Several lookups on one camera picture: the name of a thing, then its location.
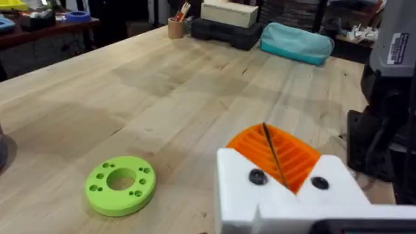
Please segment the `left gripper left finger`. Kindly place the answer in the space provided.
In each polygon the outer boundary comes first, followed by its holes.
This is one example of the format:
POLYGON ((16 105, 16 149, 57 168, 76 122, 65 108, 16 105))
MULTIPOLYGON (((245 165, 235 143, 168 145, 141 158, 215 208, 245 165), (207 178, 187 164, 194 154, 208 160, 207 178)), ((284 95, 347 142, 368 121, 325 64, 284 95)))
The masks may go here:
POLYGON ((216 232, 275 233, 276 215, 298 202, 279 181, 268 125, 260 123, 216 152, 216 232))

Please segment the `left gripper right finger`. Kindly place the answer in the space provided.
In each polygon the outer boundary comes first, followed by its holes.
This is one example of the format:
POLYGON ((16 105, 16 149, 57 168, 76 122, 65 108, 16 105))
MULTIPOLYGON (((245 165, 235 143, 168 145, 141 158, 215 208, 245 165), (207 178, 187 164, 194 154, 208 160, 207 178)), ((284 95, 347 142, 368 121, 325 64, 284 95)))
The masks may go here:
POLYGON ((334 155, 321 155, 298 138, 266 123, 263 134, 270 163, 264 171, 273 195, 285 203, 369 206, 371 203, 346 166, 334 155))

